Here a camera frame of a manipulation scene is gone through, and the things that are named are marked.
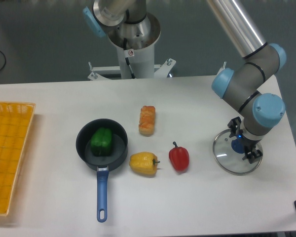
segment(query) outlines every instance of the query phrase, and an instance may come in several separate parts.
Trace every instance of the orange basket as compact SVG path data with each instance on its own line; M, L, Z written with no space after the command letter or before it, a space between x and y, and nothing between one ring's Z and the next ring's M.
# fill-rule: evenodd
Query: orange basket
M35 104L0 102L0 215L9 212Z

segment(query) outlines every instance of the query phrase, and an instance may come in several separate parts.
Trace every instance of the warning sticker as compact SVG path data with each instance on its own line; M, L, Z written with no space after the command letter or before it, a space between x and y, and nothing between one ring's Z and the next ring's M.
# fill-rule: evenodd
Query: warning sticker
M135 53L133 49L124 50L125 58L134 57Z

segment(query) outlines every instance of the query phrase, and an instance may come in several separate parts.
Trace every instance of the pepper stem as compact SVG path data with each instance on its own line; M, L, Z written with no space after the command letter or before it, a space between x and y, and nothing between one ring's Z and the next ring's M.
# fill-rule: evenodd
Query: pepper stem
M160 163L160 161L156 161L155 159L152 160L153 164Z

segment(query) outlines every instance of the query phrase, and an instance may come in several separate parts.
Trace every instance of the blue pan handle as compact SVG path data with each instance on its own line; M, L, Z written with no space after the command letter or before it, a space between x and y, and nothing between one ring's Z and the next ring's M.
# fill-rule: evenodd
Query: blue pan handle
M97 205L97 219L98 222L105 222L108 218L108 177L109 168L98 168L98 205Z

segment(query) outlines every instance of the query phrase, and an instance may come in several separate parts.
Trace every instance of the red bell pepper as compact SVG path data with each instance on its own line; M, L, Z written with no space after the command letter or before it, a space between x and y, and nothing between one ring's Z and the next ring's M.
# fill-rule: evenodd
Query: red bell pepper
M175 148L169 151L171 164L176 171L185 171L189 164L188 152L185 148L178 147L176 142L173 142L173 145L175 145Z

